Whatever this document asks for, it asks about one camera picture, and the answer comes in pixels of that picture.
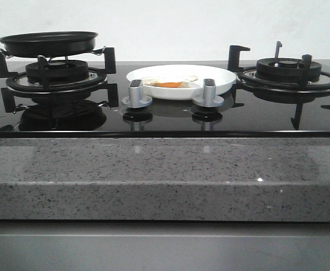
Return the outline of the right silver stove knob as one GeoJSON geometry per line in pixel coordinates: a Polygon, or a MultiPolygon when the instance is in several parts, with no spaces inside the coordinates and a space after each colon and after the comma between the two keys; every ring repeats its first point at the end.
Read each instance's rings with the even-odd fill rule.
{"type": "Polygon", "coordinates": [[[203,80],[203,94],[196,95],[192,98],[192,102],[201,107],[214,108],[220,107],[225,100],[216,94],[215,81],[210,78],[203,80]]]}

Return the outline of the fried egg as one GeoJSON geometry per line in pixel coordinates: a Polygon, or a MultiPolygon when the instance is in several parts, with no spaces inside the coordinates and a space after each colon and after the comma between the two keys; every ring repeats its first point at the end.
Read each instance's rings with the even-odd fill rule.
{"type": "Polygon", "coordinates": [[[142,78],[142,83],[147,86],[161,88],[188,88],[190,82],[195,82],[199,78],[195,75],[168,76],[168,77],[146,77],[142,78]]]}

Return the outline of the left black pan support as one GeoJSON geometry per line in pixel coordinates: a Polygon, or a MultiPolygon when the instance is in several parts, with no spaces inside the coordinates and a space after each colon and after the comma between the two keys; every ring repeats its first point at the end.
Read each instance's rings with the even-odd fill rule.
{"type": "Polygon", "coordinates": [[[6,80],[1,89],[6,112],[19,112],[28,106],[17,105],[15,97],[30,98],[39,104],[62,105],[89,97],[92,92],[104,89],[108,100],[99,106],[118,107],[117,84],[108,82],[108,75],[116,73],[115,49],[104,47],[95,50],[95,54],[104,56],[104,68],[94,68],[81,60],[46,59],[37,56],[35,63],[25,66],[25,71],[10,72],[6,55],[0,49],[0,78],[6,80]]]}

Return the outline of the right black pan support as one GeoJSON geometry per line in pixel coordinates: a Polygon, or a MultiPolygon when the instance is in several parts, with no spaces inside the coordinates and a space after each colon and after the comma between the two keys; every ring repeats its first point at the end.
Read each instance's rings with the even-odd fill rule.
{"type": "MultiPolygon", "coordinates": [[[[322,64],[309,54],[299,59],[281,58],[281,47],[282,43],[277,41],[274,57],[259,59],[254,66],[241,67],[240,53],[250,48],[231,45],[227,69],[237,77],[234,91],[243,89],[261,100],[295,105],[291,123],[299,130],[304,104],[330,97],[330,73],[323,71],[322,64]]],[[[330,104],[321,108],[330,110],[330,104]]]]}

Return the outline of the grey cabinet drawer front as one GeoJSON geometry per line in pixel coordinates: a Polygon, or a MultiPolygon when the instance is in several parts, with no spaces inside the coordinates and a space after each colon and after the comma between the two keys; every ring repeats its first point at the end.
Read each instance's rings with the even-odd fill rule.
{"type": "Polygon", "coordinates": [[[330,270],[330,223],[0,221],[0,270],[330,270]]]}

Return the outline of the left silver stove knob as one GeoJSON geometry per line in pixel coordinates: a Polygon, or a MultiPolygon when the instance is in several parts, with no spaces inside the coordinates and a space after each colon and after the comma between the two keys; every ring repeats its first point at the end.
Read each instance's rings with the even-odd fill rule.
{"type": "Polygon", "coordinates": [[[147,107],[152,103],[152,97],[143,94],[142,80],[132,80],[129,85],[129,95],[122,99],[122,104],[132,109],[147,107]]]}

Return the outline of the black pan support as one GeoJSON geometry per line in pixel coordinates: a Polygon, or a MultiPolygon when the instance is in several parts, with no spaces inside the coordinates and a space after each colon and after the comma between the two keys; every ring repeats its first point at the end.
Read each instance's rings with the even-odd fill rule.
{"type": "Polygon", "coordinates": [[[104,68],[94,68],[81,60],[46,59],[37,56],[35,63],[25,66],[25,71],[10,72],[6,55],[0,49],[0,78],[6,80],[1,89],[6,112],[19,112],[28,106],[17,105],[15,97],[30,98],[39,104],[62,105],[89,97],[92,92],[104,89],[108,100],[99,106],[118,107],[117,84],[108,82],[108,75],[116,73],[115,49],[104,47],[95,50],[95,54],[104,56],[104,68]]]}
{"type": "MultiPolygon", "coordinates": [[[[299,59],[281,58],[281,47],[282,43],[277,41],[274,57],[259,59],[254,66],[241,67],[240,53],[250,48],[231,45],[227,69],[237,77],[234,91],[243,89],[261,100],[295,105],[291,123],[299,130],[304,104],[330,97],[330,73],[323,71],[322,64],[309,54],[299,59]]],[[[321,108],[330,110],[330,104],[321,108]]]]}

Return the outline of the white plate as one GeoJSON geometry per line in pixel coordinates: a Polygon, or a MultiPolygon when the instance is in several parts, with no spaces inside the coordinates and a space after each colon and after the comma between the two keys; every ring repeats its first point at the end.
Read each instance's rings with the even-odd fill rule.
{"type": "Polygon", "coordinates": [[[226,69],[192,64],[140,68],[128,73],[126,78],[142,80],[145,95],[167,100],[191,100],[202,94],[205,79],[214,80],[217,95],[229,91],[236,81],[235,74],[226,69]]]}

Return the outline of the silver stove knob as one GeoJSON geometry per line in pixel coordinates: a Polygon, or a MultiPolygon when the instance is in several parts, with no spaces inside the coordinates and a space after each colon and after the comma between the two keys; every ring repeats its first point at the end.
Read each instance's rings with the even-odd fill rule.
{"type": "Polygon", "coordinates": [[[142,80],[132,80],[129,85],[129,95],[122,99],[122,104],[132,109],[147,107],[152,103],[152,97],[143,94],[142,80]]]}
{"type": "Polygon", "coordinates": [[[216,94],[215,81],[210,78],[203,80],[203,94],[196,95],[192,98],[192,102],[201,107],[214,108],[220,107],[225,100],[216,94]]]}

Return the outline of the black frying pan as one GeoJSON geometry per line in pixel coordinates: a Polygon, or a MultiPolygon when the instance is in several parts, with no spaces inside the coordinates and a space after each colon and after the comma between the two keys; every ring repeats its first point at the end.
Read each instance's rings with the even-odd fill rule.
{"type": "Polygon", "coordinates": [[[26,33],[0,37],[0,43],[7,55],[54,58],[91,52],[97,36],[96,32],[87,31],[26,33]]]}

